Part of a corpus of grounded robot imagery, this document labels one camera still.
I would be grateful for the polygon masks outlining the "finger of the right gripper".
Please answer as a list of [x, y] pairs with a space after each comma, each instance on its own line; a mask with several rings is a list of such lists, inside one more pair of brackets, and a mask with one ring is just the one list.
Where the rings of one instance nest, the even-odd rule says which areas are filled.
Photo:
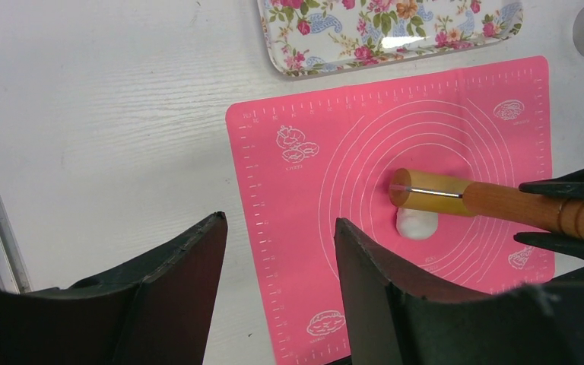
[[519, 191], [553, 198], [584, 199], [584, 168], [553, 179], [523, 182]]
[[584, 260], [584, 240], [555, 233], [521, 232], [514, 235], [516, 242]]

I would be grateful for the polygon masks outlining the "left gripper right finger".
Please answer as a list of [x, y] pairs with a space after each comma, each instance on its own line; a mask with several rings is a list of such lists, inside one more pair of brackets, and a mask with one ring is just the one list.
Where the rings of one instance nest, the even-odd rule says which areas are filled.
[[344, 218], [335, 251], [354, 364], [584, 364], [584, 268], [486, 294], [417, 267]]

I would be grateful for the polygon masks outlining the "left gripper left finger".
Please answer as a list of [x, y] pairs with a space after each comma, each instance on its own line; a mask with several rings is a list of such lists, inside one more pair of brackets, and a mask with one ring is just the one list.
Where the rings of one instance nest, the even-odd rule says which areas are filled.
[[65, 289], [0, 290], [0, 364], [200, 364], [227, 243], [224, 213]]

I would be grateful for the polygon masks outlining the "wooden dough roller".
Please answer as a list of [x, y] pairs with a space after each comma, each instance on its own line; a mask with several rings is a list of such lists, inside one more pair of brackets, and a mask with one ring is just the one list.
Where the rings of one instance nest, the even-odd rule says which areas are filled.
[[420, 170], [398, 169], [389, 184], [398, 208], [491, 217], [584, 240], [584, 199], [553, 198]]

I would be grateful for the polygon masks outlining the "white dough piece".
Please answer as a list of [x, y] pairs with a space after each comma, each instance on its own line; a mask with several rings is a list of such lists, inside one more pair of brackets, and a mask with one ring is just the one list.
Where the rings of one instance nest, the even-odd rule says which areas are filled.
[[399, 208], [396, 215], [396, 230], [409, 240], [426, 240], [435, 234], [439, 215], [435, 212]]

